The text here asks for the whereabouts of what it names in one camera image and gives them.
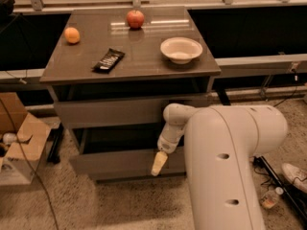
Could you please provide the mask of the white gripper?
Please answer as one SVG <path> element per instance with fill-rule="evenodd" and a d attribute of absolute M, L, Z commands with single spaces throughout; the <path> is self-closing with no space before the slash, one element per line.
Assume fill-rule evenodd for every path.
<path fill-rule="evenodd" d="M 158 176 L 160 174 L 168 159 L 168 154 L 173 153 L 176 150 L 181 137 L 184 135 L 184 130 L 184 126 L 164 126 L 157 141 L 157 147 L 160 151 L 155 155 L 153 161 L 151 171 L 153 176 Z"/>

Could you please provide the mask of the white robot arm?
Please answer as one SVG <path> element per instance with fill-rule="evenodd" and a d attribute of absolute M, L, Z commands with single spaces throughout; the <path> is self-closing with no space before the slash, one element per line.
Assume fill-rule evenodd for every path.
<path fill-rule="evenodd" d="M 183 140 L 195 230 L 266 230 L 249 159 L 282 145 L 284 115 L 270 105 L 171 103 L 163 117 L 152 175 Z"/>

